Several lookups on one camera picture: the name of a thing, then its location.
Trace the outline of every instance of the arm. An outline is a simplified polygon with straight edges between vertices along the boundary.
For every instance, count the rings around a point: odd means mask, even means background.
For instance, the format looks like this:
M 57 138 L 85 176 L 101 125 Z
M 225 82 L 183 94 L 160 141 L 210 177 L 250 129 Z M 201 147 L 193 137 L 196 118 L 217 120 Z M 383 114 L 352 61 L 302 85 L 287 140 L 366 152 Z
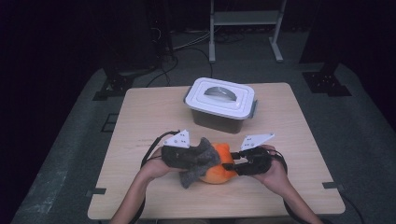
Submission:
M 275 148 L 271 146 L 263 147 L 275 150 Z M 273 193 L 281 196 L 293 213 L 299 218 L 311 224 L 322 223 L 290 183 L 286 171 L 280 161 L 272 160 L 271 168 L 265 174 L 253 175 L 252 177 L 259 180 Z
M 137 173 L 134 181 L 129 187 L 122 203 L 111 218 L 111 224 L 129 223 L 140 208 L 145 199 L 146 190 L 149 183 L 155 178 L 166 175 L 172 171 L 181 171 L 180 169 L 168 167 L 161 159 L 161 148 L 158 148 L 147 163 Z

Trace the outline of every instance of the dark background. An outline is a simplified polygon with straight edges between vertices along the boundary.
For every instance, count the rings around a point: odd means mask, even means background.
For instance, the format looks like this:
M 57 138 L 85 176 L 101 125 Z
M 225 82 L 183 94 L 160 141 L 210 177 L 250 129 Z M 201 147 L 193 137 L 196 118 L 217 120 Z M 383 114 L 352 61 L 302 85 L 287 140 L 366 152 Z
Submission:
M 277 8 L 277 1 L 216 1 L 218 10 Z M 0 2 L 1 217 L 9 222 L 79 93 L 99 68 L 157 66 L 162 1 Z M 310 29 L 301 63 L 335 53 L 396 127 L 396 3 L 289 1 L 283 32 Z M 209 1 L 170 0 L 170 28 L 208 29 Z

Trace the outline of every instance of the white shelf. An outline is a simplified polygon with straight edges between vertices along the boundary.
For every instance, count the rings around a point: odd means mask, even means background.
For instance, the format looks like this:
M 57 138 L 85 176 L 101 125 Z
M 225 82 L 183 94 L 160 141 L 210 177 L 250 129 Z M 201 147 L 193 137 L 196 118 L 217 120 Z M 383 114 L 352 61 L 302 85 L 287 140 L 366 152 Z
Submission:
M 276 24 L 278 10 L 215 12 L 214 25 Z

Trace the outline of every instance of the container handle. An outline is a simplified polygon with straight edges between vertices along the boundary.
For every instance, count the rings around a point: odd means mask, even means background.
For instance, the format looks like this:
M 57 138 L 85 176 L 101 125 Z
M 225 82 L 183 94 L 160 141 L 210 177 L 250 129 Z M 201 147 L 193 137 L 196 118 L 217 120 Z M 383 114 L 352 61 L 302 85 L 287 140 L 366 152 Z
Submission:
M 259 103 L 258 100 L 253 101 L 253 104 L 251 105 L 251 109 L 250 109 L 250 114 L 248 116 L 249 119 L 253 119 L 254 115 L 256 114 L 256 108 L 258 103 Z
M 223 87 L 211 87 L 205 91 L 205 95 L 220 96 L 236 101 L 235 93 Z
M 183 97 L 183 103 L 184 104 L 186 104 L 186 97 L 189 95 L 191 88 L 192 88 L 192 86 L 189 87 L 189 89 L 187 90 L 186 94 Z

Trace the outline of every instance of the white container lid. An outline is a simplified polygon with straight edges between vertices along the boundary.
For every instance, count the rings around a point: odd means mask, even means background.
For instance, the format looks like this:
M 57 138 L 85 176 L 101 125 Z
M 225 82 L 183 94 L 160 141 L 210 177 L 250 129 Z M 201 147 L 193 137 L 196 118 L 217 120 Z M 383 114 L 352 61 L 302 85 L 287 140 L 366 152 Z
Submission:
M 185 98 L 191 109 L 229 119 L 247 119 L 253 101 L 249 86 L 207 77 L 196 79 Z

